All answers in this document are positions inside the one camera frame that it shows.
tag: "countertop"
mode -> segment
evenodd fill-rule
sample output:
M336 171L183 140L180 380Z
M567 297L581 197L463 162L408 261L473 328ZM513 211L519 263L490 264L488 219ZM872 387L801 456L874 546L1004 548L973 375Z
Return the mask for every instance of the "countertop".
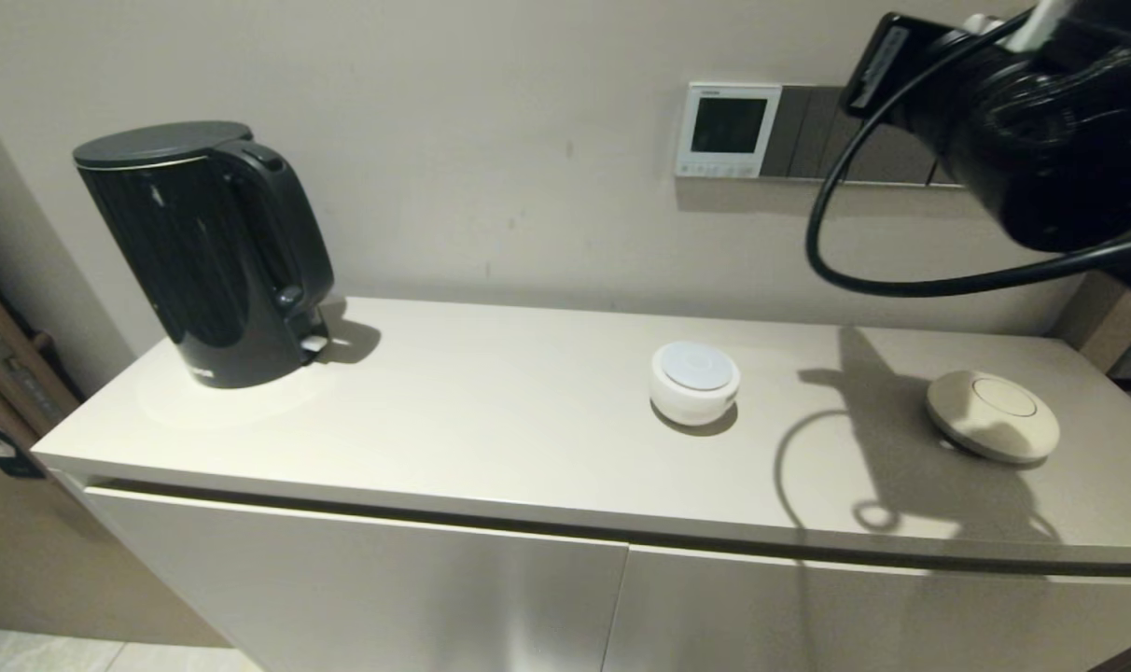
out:
M334 344L245 390L164 341L35 448L51 467L232 493L848 552L1131 562L1131 399L1056 341L347 299ZM649 405L672 341L728 353L733 417ZM1062 440L1033 467L951 448L930 380L1031 388Z

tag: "tile floor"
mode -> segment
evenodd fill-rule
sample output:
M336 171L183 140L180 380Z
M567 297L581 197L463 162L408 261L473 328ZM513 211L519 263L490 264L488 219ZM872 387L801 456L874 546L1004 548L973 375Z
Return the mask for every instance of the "tile floor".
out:
M259 672L236 651L0 630L0 672Z

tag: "beige round object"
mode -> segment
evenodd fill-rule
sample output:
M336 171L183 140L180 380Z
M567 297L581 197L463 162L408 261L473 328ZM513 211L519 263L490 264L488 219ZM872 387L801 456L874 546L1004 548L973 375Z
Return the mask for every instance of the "beige round object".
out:
M1059 420L1034 391L981 371L955 371L926 390L926 410L942 433L990 459L1027 464L1059 446Z

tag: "door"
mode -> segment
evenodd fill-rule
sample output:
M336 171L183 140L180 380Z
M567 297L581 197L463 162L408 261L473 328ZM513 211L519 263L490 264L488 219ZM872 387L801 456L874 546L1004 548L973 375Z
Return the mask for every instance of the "door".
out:
M87 488L264 672L598 672L627 544Z
M1131 578L632 546L604 672L1087 670L1131 646Z

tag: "white lid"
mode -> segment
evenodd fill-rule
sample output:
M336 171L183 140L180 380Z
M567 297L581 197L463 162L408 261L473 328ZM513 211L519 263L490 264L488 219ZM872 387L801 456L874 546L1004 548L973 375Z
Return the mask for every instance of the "white lid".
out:
M735 365L731 357L710 345L677 341L664 347L661 369L677 386L706 391L718 390L732 382Z

